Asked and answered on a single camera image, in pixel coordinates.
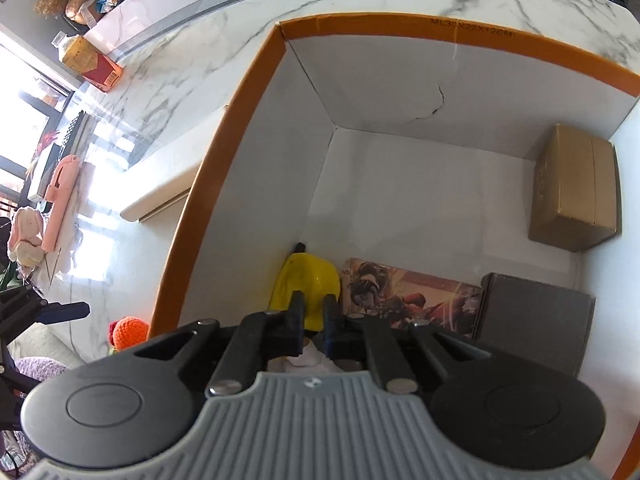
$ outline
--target metal screw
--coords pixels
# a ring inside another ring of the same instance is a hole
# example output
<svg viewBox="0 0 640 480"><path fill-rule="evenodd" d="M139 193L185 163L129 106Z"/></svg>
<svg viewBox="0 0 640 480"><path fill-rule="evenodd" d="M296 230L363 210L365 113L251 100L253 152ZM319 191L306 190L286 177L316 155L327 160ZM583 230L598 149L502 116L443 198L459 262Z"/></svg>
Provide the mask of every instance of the metal screw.
<svg viewBox="0 0 640 480"><path fill-rule="evenodd" d="M212 396L232 395L242 391L242 384L235 379L222 379L209 386Z"/></svg>
<svg viewBox="0 0 640 480"><path fill-rule="evenodd" d="M418 391L418 383L413 379L405 379L404 377L397 377L391 379L386 385L385 390L390 394L406 395L412 394Z"/></svg>

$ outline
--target marble countertop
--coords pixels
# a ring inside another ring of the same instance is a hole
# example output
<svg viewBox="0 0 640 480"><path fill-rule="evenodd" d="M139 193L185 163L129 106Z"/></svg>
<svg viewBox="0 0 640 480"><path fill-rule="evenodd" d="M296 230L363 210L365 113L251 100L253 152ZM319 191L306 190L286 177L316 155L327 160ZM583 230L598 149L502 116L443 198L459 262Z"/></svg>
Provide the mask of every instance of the marble countertop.
<svg viewBox="0 0 640 480"><path fill-rule="evenodd" d="M53 326L84 359L107 355L107 326L149 320L184 202L130 224L114 209L114 176L228 103L273 25L327 12L410 12L517 28L572 44L640 73L640 25L607 0L243 0L144 44L121 61L109 94L90 88L77 148L85 164L58 250L35 283L51 301L87 301L91 315Z"/></svg>

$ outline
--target purple fuzzy object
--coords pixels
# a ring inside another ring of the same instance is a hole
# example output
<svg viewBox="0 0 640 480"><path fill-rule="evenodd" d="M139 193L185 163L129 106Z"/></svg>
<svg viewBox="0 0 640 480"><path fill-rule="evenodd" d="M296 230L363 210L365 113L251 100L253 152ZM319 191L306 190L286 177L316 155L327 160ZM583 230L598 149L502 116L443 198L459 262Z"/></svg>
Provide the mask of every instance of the purple fuzzy object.
<svg viewBox="0 0 640 480"><path fill-rule="evenodd" d="M15 367L21 374L39 381L60 375L68 369L49 357L23 357L15 362Z"/></svg>
<svg viewBox="0 0 640 480"><path fill-rule="evenodd" d="M45 381L68 370L65 365L49 357L23 357L15 362L15 367L21 374L39 381ZM18 445L25 454L28 454L31 451L31 447L27 443L24 433L21 431L15 431L14 433ZM21 466L20 474L25 471L27 471L27 467L22 468Z"/></svg>

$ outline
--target cardboard box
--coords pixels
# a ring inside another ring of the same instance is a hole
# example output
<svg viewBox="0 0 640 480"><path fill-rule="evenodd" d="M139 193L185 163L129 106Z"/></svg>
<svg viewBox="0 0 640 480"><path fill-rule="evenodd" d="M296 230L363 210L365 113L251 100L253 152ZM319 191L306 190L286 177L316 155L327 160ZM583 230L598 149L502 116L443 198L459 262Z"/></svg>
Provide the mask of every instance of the cardboard box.
<svg viewBox="0 0 640 480"><path fill-rule="evenodd" d="M558 124L536 163L529 238L583 251L613 236L617 223L613 146Z"/></svg>
<svg viewBox="0 0 640 480"><path fill-rule="evenodd" d="M492 272L482 279L475 339L577 377L594 298L580 290Z"/></svg>
<svg viewBox="0 0 640 480"><path fill-rule="evenodd" d="M281 22L212 135L150 333L263 309L297 242L336 268L354 257L472 285L510 272L573 286L581 258L529 240L525 181L557 123L609 139L639 94L640 76L608 59L503 27Z"/></svg>

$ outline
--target white object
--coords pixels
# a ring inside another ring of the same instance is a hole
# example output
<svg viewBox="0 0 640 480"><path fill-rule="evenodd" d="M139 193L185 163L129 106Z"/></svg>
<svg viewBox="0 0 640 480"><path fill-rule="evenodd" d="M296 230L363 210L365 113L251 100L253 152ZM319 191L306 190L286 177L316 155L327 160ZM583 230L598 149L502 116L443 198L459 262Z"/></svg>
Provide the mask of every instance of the white object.
<svg viewBox="0 0 640 480"><path fill-rule="evenodd" d="M42 215L32 207L21 207L12 219L11 235L7 242L7 255L24 269L33 269L44 258Z"/></svg>
<svg viewBox="0 0 640 480"><path fill-rule="evenodd" d="M122 218L136 222L189 190L225 111L219 108L120 176L114 189Z"/></svg>
<svg viewBox="0 0 640 480"><path fill-rule="evenodd" d="M578 378L600 397L607 425L593 456L617 465L638 426L638 269L640 269L640 105L611 142L620 172L622 230L582 257L580 288L596 297L589 344Z"/></svg>
<svg viewBox="0 0 640 480"><path fill-rule="evenodd" d="M7 346L14 360L23 357L49 357L69 368L77 368L84 364L78 354L69 349L42 323L32 324Z"/></svg>
<svg viewBox="0 0 640 480"><path fill-rule="evenodd" d="M89 6L94 3L95 0L87 0L80 6L80 15L84 18L87 26L89 28L94 28L97 22L95 21L94 16L91 12L89 12Z"/></svg>
<svg viewBox="0 0 640 480"><path fill-rule="evenodd" d="M276 275L300 241L333 134L322 101L289 49L226 176L180 324L203 311L222 326L238 324L269 303Z"/></svg>
<svg viewBox="0 0 640 480"><path fill-rule="evenodd" d="M31 185L29 186L29 193L27 195L27 198L32 202L39 202L40 200L44 200L44 192L49 185L53 171L56 169L55 165L53 164L50 164L49 167L47 167L50 153L54 145L55 143L51 143L49 146L44 147L44 149L40 152L40 156L38 157L36 166L33 169L33 173L31 174Z"/></svg>
<svg viewBox="0 0 640 480"><path fill-rule="evenodd" d="M284 363L284 373L302 376L316 376L339 374L343 370L337 367L331 359L316 348L312 341L302 349L298 357L287 357Z"/></svg>
<svg viewBox="0 0 640 480"><path fill-rule="evenodd" d="M357 257L464 283L502 272L572 287L578 256L528 238L534 166L339 128L301 241L338 269Z"/></svg>
<svg viewBox="0 0 640 480"><path fill-rule="evenodd" d="M77 34L75 36L68 36L64 32L60 31L56 34L55 38L51 40L51 44L58 50L58 58L60 61L62 61L66 47L71 44L71 41L76 36Z"/></svg>

